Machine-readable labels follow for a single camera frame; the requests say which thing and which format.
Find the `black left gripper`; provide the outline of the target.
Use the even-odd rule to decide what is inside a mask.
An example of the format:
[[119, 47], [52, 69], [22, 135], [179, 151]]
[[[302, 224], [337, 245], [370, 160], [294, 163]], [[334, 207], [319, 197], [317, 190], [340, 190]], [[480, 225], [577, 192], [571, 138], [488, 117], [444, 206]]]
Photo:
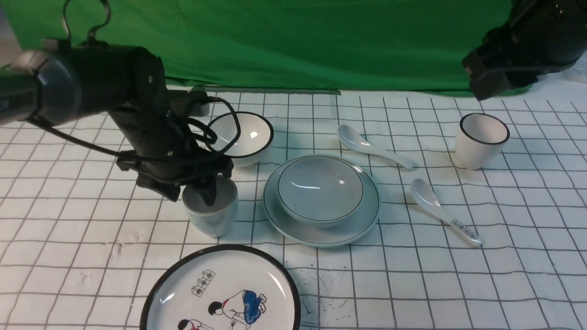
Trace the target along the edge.
[[180, 188], [191, 185], [204, 203], [212, 206], [217, 196], [219, 175], [230, 177], [233, 170], [232, 159], [217, 152], [202, 148], [191, 140], [183, 148], [168, 151], [168, 162], [147, 162], [130, 159], [138, 156], [136, 150], [122, 152], [116, 165], [122, 171], [138, 173], [136, 185], [156, 192], [168, 200], [177, 201]]

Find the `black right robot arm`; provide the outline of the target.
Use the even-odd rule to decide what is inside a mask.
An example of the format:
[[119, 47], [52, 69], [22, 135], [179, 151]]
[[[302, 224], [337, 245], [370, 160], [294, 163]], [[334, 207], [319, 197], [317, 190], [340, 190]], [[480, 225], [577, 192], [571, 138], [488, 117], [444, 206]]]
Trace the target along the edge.
[[586, 52], [584, 0], [514, 0], [508, 20], [461, 62], [479, 101], [564, 71]]

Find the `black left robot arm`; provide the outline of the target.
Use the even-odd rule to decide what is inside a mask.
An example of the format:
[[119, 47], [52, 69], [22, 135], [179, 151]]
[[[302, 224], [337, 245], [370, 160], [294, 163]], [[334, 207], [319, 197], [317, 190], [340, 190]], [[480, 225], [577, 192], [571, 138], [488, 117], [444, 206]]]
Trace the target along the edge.
[[[136, 184], [177, 201], [188, 186], [207, 205], [217, 196], [217, 176], [229, 177], [226, 151], [206, 150], [217, 135], [193, 117], [221, 98], [201, 90], [169, 91], [163, 62], [143, 47], [93, 41], [73, 47], [46, 39], [42, 49], [20, 54], [1, 71], [2, 125], [27, 122], [73, 144], [115, 157], [122, 171], [135, 171]], [[130, 142], [116, 152], [57, 129], [106, 113]]]

